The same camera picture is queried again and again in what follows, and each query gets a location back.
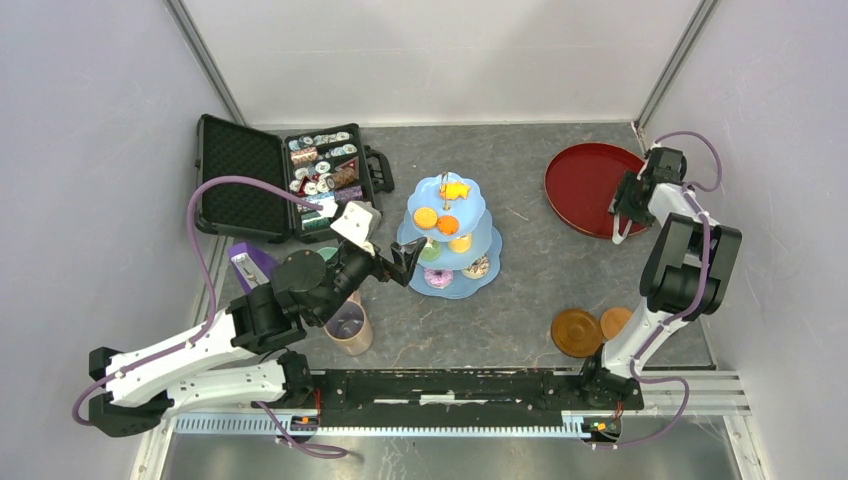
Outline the green cupcake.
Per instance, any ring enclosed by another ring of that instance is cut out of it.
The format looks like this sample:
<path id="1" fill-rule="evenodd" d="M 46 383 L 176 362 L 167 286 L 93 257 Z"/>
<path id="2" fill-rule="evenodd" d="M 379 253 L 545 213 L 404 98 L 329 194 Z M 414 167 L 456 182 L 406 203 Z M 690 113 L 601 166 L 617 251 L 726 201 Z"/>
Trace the green cupcake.
<path id="1" fill-rule="evenodd" d="M 442 244 L 438 241 L 429 239 L 422 249 L 419 261 L 434 262 L 442 256 Z"/>

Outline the green teacup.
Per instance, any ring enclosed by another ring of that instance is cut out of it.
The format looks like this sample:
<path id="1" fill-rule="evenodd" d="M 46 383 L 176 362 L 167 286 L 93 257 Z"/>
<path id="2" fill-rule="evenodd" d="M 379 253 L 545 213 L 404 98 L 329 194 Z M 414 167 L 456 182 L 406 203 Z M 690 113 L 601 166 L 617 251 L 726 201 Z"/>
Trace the green teacup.
<path id="1" fill-rule="evenodd" d="M 317 250 L 317 253 L 325 262 L 331 261 L 336 256 L 337 252 L 337 247 L 322 247 Z"/>

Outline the pink frosted donut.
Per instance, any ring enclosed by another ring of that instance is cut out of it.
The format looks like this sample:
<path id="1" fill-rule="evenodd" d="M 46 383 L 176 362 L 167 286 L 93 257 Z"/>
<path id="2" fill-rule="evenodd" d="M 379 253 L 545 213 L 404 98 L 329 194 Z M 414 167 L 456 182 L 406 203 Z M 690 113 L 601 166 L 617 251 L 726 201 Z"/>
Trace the pink frosted donut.
<path id="1" fill-rule="evenodd" d="M 424 269 L 424 280 L 432 288 L 444 289 L 454 279 L 454 272 L 449 269 Z"/>

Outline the orange round cookie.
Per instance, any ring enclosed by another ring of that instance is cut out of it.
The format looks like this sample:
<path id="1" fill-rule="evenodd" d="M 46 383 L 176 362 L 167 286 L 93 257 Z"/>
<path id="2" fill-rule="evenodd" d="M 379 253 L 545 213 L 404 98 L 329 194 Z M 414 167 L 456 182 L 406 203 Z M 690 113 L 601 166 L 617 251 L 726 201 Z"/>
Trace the orange round cookie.
<path id="1" fill-rule="evenodd" d="M 439 214 L 430 207 L 420 207 L 413 212 L 413 222 L 422 230 L 435 228 L 438 220 Z"/>

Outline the orange chip cookie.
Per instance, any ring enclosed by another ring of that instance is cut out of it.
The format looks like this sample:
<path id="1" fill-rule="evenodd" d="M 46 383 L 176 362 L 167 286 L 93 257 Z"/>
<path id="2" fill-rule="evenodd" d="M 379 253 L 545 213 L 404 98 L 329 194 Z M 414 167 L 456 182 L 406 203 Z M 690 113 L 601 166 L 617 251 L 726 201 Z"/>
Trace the orange chip cookie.
<path id="1" fill-rule="evenodd" d="M 455 235 L 460 229 L 458 219 L 452 215 L 441 215 L 437 218 L 436 229 L 443 235 Z"/>

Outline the blue three-tier cake stand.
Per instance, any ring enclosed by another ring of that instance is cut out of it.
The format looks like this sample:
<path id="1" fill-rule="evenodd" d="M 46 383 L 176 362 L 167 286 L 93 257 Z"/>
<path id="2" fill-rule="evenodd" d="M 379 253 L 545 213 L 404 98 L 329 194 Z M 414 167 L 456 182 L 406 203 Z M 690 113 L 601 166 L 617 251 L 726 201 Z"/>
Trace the blue three-tier cake stand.
<path id="1" fill-rule="evenodd" d="M 443 183 L 462 182 L 472 186 L 467 199 L 445 201 L 440 198 L 439 188 Z M 452 236 L 441 234 L 436 227 L 429 230 L 418 228 L 413 222 L 413 212 L 420 207 L 430 207 L 439 216 L 452 215 L 460 223 L 459 231 Z M 447 243 L 459 236 L 471 233 L 473 244 L 463 254 L 448 249 Z M 476 293 L 481 287 L 492 282 L 500 271 L 502 238 L 493 224 L 493 217 L 482 195 L 480 186 L 471 178 L 454 172 L 443 172 L 419 181 L 414 192 L 407 200 L 404 219 L 397 229 L 397 241 L 405 244 L 418 237 L 426 237 L 442 244 L 442 256 L 434 262 L 420 262 L 416 266 L 410 288 L 426 295 L 446 299 L 464 299 Z M 490 260 L 489 273 L 481 279 L 472 280 L 463 276 L 461 269 L 474 260 L 487 254 Z M 444 289 L 430 287 L 424 280 L 424 269 L 449 269 L 454 272 L 453 282 Z"/>

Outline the yellow cupcake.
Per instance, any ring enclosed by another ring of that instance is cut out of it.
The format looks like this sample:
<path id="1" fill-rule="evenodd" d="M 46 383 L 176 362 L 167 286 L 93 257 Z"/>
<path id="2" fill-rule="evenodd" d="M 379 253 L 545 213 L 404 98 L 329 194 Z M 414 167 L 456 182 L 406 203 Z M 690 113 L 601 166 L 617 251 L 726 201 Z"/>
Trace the yellow cupcake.
<path id="1" fill-rule="evenodd" d="M 473 235 L 471 233 L 459 236 L 450 240 L 447 243 L 448 249 L 456 254 L 466 253 L 473 244 Z"/>

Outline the pink mug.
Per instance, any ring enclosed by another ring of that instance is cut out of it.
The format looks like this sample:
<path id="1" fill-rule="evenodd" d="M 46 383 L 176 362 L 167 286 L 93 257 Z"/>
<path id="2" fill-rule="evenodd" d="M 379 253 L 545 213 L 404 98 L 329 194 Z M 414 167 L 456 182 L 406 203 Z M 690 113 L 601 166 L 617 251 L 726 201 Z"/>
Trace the pink mug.
<path id="1" fill-rule="evenodd" d="M 358 291 L 347 298 L 323 329 L 350 356 L 364 353 L 373 342 L 373 328 Z"/>

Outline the white sprinkled donut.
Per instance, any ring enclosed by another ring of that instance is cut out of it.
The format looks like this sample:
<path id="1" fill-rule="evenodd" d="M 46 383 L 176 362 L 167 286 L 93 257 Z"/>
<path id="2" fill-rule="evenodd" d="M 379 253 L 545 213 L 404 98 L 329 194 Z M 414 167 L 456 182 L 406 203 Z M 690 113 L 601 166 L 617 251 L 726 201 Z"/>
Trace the white sprinkled donut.
<path id="1" fill-rule="evenodd" d="M 469 266 L 460 270 L 461 274 L 466 278 L 478 280 L 489 273 L 490 260 L 487 254 L 483 254 L 474 260 Z"/>

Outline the metal tongs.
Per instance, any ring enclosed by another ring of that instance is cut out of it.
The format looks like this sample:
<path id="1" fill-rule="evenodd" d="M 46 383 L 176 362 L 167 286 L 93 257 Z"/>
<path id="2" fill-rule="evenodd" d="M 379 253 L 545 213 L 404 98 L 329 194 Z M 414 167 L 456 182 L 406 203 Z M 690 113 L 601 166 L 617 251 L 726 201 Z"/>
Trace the metal tongs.
<path id="1" fill-rule="evenodd" d="M 622 244 L 630 235 L 633 221 L 620 212 L 613 215 L 611 240 L 615 245 Z"/>

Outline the light wooden coaster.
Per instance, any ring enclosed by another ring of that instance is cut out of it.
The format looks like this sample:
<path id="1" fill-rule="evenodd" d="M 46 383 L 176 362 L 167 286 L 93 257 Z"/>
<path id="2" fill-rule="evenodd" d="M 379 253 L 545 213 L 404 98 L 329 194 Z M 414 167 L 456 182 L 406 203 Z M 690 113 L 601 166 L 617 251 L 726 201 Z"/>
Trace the light wooden coaster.
<path id="1" fill-rule="evenodd" d="M 599 320 L 601 332 L 605 340 L 612 340 L 626 326 L 632 316 L 632 311 L 625 307 L 612 307 L 605 310 Z"/>

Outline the dark wooden coaster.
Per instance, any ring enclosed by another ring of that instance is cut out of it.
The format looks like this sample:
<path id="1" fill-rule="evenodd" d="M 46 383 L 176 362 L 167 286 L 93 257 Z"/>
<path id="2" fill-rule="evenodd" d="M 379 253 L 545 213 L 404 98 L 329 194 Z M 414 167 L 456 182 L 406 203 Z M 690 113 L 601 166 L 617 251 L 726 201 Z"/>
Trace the dark wooden coaster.
<path id="1" fill-rule="evenodd" d="M 592 356 L 603 343 L 600 322 L 578 308 L 559 312 L 551 323 L 550 336 L 559 351 L 573 358 Z"/>

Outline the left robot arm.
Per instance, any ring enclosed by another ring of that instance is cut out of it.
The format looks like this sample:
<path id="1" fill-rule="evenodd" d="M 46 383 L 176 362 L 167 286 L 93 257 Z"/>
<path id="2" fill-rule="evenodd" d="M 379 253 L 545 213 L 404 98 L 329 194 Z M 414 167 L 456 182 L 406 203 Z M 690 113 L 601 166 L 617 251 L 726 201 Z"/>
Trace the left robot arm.
<path id="1" fill-rule="evenodd" d="M 370 240 L 379 213 L 350 202 L 331 227 L 335 254 L 295 251 L 267 282 L 214 312 L 203 324 L 145 349 L 89 354 L 96 395 L 74 418 L 121 438 L 147 432 L 181 412 L 228 403 L 302 407 L 315 383 L 304 355 L 289 351 L 310 327 L 322 328 L 369 277 L 407 286 L 427 241 L 393 243 L 390 258 Z"/>

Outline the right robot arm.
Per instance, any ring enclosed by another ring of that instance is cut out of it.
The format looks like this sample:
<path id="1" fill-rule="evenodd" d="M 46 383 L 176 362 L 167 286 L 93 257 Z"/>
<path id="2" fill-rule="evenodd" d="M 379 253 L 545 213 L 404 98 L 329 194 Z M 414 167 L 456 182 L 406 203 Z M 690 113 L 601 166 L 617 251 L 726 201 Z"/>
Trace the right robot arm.
<path id="1" fill-rule="evenodd" d="M 615 222 L 658 224 L 661 231 L 641 274 L 638 307 L 581 369 L 578 396 L 591 408 L 631 395 L 658 347 L 724 300 L 743 235 L 699 204 L 686 169 L 681 151 L 655 145 L 639 172 L 624 175 L 610 203 Z"/>

